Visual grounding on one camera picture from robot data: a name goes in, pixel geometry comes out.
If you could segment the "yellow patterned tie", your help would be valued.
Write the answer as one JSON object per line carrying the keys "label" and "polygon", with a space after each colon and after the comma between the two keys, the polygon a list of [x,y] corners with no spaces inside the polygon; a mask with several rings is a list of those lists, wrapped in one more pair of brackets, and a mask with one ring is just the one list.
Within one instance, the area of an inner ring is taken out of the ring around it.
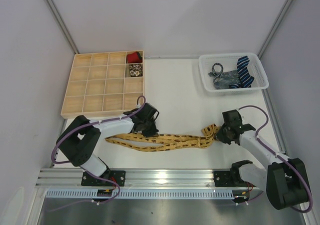
{"label": "yellow patterned tie", "polygon": [[188,134],[158,134],[145,137],[142,133],[118,134],[104,140],[139,152],[165,152],[180,149],[206,149],[216,141],[220,127],[211,124],[201,130],[202,136]]}

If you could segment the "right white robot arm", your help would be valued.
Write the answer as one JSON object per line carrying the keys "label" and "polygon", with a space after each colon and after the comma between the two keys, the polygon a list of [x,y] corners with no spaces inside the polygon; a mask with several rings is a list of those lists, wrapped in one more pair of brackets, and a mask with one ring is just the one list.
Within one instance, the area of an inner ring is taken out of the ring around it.
{"label": "right white robot arm", "polygon": [[266,193],[277,210],[291,208],[306,214],[314,201],[304,162],[275,151],[260,137],[259,128],[243,123],[239,110],[222,113],[223,125],[215,138],[224,144],[235,143],[249,151],[263,166],[249,160],[233,163],[230,169],[235,184],[248,182]]}

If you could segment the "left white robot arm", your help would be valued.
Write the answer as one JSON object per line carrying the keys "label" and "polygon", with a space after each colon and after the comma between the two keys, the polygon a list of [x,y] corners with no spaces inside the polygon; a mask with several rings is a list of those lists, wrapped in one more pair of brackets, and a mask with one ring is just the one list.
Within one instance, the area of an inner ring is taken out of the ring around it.
{"label": "left white robot arm", "polygon": [[54,151],[60,150],[67,163],[80,167],[90,175],[103,178],[109,167],[96,155],[95,147],[101,137],[138,133],[143,138],[157,134],[156,119],[159,111],[149,103],[127,111],[118,117],[104,120],[89,120],[77,116],[57,139]]}

